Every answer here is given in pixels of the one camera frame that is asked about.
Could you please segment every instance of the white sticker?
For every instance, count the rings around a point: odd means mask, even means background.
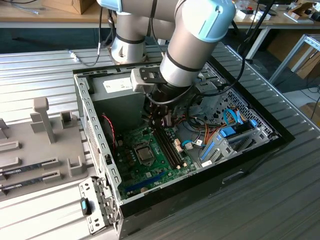
[[[14,174],[14,173],[19,173],[21,172],[21,169],[17,169],[17,170],[12,170],[12,171],[7,171],[5,174],[9,175],[9,174]]]
[[[104,81],[103,86],[108,94],[132,89],[130,77]]]
[[[195,142],[195,144],[198,145],[198,146],[201,146],[202,140],[198,139],[198,140]]]
[[[206,166],[209,166],[210,164],[212,164],[211,160],[205,161],[205,162],[202,163],[201,165],[202,165],[202,167],[204,168],[204,167],[206,167]]]
[[[22,187],[22,184],[17,184],[17,185],[13,185],[13,186],[8,186],[3,188],[4,190],[9,190],[9,189],[15,189],[15,188],[20,188]]]

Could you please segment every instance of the cpu socket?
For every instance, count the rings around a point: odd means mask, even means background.
[[[138,157],[140,164],[151,166],[155,159],[155,155],[147,142],[141,143],[133,148]]]

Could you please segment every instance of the blue pcie slot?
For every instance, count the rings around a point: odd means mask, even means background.
[[[207,148],[207,150],[204,152],[204,154],[200,157],[201,161],[203,161],[206,156],[208,155],[208,153],[210,152],[210,150],[214,147],[215,143],[212,141],[211,144],[209,145],[209,147]]]
[[[165,175],[165,173],[166,173],[166,172],[163,171],[163,172],[161,172],[160,174],[158,174],[158,175],[156,175],[156,176],[154,176],[154,177],[151,177],[151,178],[149,178],[149,179],[146,179],[146,180],[144,180],[144,181],[141,181],[141,182],[139,182],[139,183],[136,183],[136,184],[134,184],[134,185],[132,185],[132,186],[128,186],[128,187],[125,188],[125,191],[126,191],[126,192],[130,192],[130,191],[134,191],[134,190],[136,190],[136,189],[143,188],[144,186],[147,186],[147,185],[149,185],[149,184],[153,184],[154,182],[157,182],[158,180],[160,180],[161,177],[162,177],[163,175]]]

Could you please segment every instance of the aluminum profile table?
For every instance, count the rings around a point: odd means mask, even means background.
[[[308,44],[310,47],[307,49],[307,51],[303,54],[303,56],[296,62],[296,64],[292,67],[291,71],[296,72],[302,64],[306,61],[306,59],[311,55],[311,53],[316,50],[320,51],[320,34],[312,34],[307,35],[304,34],[300,40],[296,43],[296,45],[292,48],[292,50],[289,52],[288,56],[283,60],[283,62],[280,64],[280,66],[275,70],[274,74],[270,77],[269,82],[273,84],[279,75],[284,71],[286,66],[290,63],[294,55],[300,50],[300,48]]]
[[[161,60],[157,47],[148,51]],[[76,52],[86,62],[95,59],[94,49]],[[98,66],[112,64],[105,51],[101,55]],[[212,55],[233,76],[239,74],[241,61],[231,48],[220,43]],[[0,55],[0,116],[27,121],[30,99],[39,96],[48,97],[50,116],[77,111],[75,68],[83,66],[64,51]],[[240,82],[296,139],[251,175],[125,239],[318,239],[320,130],[250,65]],[[111,229],[89,235],[77,184],[0,202],[1,238],[117,239]]]

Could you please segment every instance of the green circuit board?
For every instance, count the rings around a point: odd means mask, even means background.
[[[172,167],[153,132],[150,127],[140,127],[121,135],[122,145],[116,149],[116,166],[122,180],[118,187],[122,199],[130,198],[196,170],[193,161],[184,152],[176,152],[183,164]],[[174,139],[177,138],[175,132],[172,128],[165,128],[164,132],[170,144],[174,146]],[[153,153],[154,161],[151,165],[141,164],[139,160],[137,146],[141,144],[148,146]]]

